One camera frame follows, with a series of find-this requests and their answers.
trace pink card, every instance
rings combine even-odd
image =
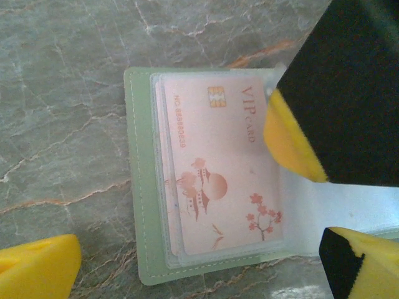
[[[262,135],[261,78],[163,75],[161,83],[185,253],[282,239],[278,167]]]

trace card chip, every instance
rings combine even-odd
[[[224,96],[224,88],[222,86],[208,87],[208,98],[211,108],[226,106],[226,98]]]

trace marble surface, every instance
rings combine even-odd
[[[0,1],[0,248],[79,237],[71,298],[332,298],[318,259],[137,275],[123,71],[289,64],[329,0]]]

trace stitching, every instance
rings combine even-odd
[[[140,200],[140,205],[142,209],[142,219],[143,219],[143,236],[144,236],[144,248],[145,248],[145,265],[147,266],[147,273],[150,274],[149,268],[148,268],[148,255],[147,255],[147,235],[145,233],[145,217],[144,217],[144,206],[143,206],[143,189],[142,189],[142,176],[141,176],[141,169],[140,169],[140,158],[138,156],[138,140],[137,140],[137,126],[136,126],[136,113],[135,113],[135,101],[133,97],[133,84],[132,84],[132,76],[134,75],[150,75],[151,73],[148,72],[132,72],[129,75],[129,81],[130,81],[130,92],[132,93],[132,102],[133,102],[133,126],[134,126],[134,132],[135,132],[135,141],[136,141],[136,154],[137,154],[137,168],[138,168],[138,189],[140,191],[139,194],[139,200]],[[224,263],[232,263],[232,262],[238,262],[240,260],[250,260],[250,259],[256,259],[260,257],[261,255],[255,255],[252,257],[243,257],[240,259],[235,259],[235,260],[225,260],[223,262],[217,262],[217,263],[209,263],[207,265],[202,265],[199,267],[195,268],[189,268],[185,269],[182,271],[176,271],[176,272],[168,272],[166,274],[162,275],[150,275],[151,278],[156,278],[156,277],[165,277],[165,276],[170,276],[174,274],[179,274],[179,273],[185,273],[185,272],[190,272],[198,269],[203,269],[207,267],[212,267],[212,266],[217,266],[217,265],[222,265]]]

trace pink flower print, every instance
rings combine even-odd
[[[254,215],[254,214],[248,214],[248,215],[247,215],[247,220],[248,220],[248,221],[255,220],[255,215]]]
[[[274,219],[274,223],[280,223],[281,222],[281,217],[282,217],[281,212],[278,212],[277,213],[277,217]]]
[[[251,221],[249,230],[260,230],[262,241],[265,241],[266,234],[271,234],[274,230],[273,223],[278,224],[281,222],[281,212],[276,212],[273,209],[267,210],[267,207],[263,204],[263,197],[258,193],[254,193],[249,196],[251,203],[257,205],[258,215],[247,214],[246,219]],[[267,216],[268,222],[267,227],[265,225],[264,217]]]
[[[259,213],[261,213],[262,216],[267,215],[266,206],[260,205],[259,207],[257,207],[257,211],[258,211]]]
[[[195,162],[193,164],[191,164],[192,167],[196,168],[196,169],[201,169],[204,168],[205,166],[205,160],[202,158],[196,158]]]
[[[269,210],[268,214],[269,214],[271,217],[274,217],[274,216],[276,215],[276,212],[274,212],[274,210]]]
[[[251,198],[251,203],[253,204],[261,204],[263,197],[260,196],[258,193],[254,193],[253,195],[250,196]]]

